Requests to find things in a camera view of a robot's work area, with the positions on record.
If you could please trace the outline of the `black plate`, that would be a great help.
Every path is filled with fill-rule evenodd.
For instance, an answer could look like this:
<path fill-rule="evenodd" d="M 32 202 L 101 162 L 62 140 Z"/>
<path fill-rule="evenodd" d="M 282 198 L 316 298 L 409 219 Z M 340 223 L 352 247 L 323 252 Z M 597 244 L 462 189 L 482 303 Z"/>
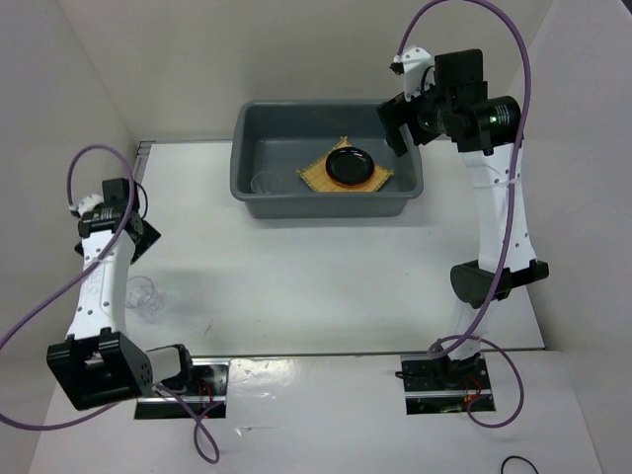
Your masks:
<path fill-rule="evenodd" d="M 347 146 L 332 151 L 325 160 L 325 170 L 335 182 L 357 186 L 368 181 L 374 173 L 372 157 L 356 147 Z"/>

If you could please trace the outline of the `clear plastic cup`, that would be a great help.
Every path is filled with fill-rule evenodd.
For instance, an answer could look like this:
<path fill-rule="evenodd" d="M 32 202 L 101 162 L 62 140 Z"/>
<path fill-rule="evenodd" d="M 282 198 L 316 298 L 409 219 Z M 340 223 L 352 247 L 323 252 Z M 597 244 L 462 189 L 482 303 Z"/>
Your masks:
<path fill-rule="evenodd" d="M 276 195 L 282 190 L 282 181 L 278 174 L 263 171 L 253 176 L 250 186 L 255 195 Z"/>
<path fill-rule="evenodd" d="M 145 319 L 154 319 L 164 305 L 163 296 L 147 276 L 132 276 L 126 284 L 125 308 Z"/>

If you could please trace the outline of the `orange plate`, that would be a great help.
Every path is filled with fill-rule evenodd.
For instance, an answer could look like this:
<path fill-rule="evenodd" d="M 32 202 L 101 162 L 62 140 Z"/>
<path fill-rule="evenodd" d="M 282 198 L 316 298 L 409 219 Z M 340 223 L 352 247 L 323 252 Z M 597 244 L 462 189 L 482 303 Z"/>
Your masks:
<path fill-rule="evenodd" d="M 358 184 L 345 184 L 342 182 L 338 182 L 336 180 L 332 180 L 331 181 L 331 186 L 336 186 L 338 188 L 344 188 L 344 189 L 361 189 L 361 188 L 365 188 L 368 185 L 368 182 L 364 182 L 364 183 L 358 183 Z"/>

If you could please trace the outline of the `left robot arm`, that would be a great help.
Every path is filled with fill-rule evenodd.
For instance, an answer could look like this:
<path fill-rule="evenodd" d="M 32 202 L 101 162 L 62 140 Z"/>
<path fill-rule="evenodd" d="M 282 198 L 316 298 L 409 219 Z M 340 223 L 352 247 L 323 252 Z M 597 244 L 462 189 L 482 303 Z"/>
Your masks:
<path fill-rule="evenodd" d="M 130 195 L 136 187 L 124 178 L 105 180 L 102 194 L 79 206 L 77 251 L 88 275 L 64 341 L 46 354 L 52 374 L 79 411 L 148 397 L 158 384 L 182 395 L 197 382 L 184 345 L 145 351 L 126 333 L 129 268 L 161 236 L 139 215 L 139 202 Z"/>

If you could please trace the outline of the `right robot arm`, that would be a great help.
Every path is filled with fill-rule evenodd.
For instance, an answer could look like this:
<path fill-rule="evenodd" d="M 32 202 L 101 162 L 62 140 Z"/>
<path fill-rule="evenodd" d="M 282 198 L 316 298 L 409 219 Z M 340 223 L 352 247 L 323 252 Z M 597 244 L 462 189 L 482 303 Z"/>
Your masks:
<path fill-rule="evenodd" d="M 402 156 L 410 144 L 449 138 L 469 173 L 478 211 L 478 257 L 450 271 L 457 298 L 455 338 L 433 344 L 418 373 L 438 387 L 453 388 L 476 373 L 487 317 L 514 289 L 549 275 L 527 229 L 522 114 L 514 98 L 489 97 L 479 49 L 433 56 L 411 46 L 390 67 L 403 77 L 404 90 L 377 109 L 388 146 Z"/>

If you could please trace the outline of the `grey plastic bin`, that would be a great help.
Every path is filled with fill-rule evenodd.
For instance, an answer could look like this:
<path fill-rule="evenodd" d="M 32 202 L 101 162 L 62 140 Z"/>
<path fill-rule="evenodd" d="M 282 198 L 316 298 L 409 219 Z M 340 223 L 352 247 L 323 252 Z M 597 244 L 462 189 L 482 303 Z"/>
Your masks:
<path fill-rule="evenodd" d="M 387 145 L 376 100 L 253 101 L 245 104 L 233 133 L 230 191 L 258 219 L 391 217 L 424 189 L 419 149 L 397 157 Z M 330 150 L 342 136 L 394 171 L 375 193 L 316 193 L 297 171 Z M 255 195 L 254 175 L 280 176 L 276 195 Z"/>

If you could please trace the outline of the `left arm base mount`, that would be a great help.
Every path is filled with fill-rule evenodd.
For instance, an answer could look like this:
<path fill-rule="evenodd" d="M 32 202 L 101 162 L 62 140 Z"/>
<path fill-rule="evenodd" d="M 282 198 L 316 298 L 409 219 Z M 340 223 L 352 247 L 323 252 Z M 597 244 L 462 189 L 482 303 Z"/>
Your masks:
<path fill-rule="evenodd" d="M 177 391 L 186 405 L 205 419 L 226 416 L 230 361 L 227 358 L 193 358 L 193 380 Z M 180 420 L 190 416 L 172 396 L 155 393 L 139 399 L 134 416 L 139 421 Z"/>

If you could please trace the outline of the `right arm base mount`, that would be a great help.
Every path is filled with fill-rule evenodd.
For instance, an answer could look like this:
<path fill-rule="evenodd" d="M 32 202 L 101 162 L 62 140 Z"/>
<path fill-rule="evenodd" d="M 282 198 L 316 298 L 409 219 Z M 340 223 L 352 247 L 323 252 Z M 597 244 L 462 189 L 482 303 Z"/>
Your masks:
<path fill-rule="evenodd" d="M 481 355 L 456 361 L 449 357 L 402 355 L 395 377 L 403 383 L 408 415 L 466 413 L 496 410 L 487 364 Z"/>

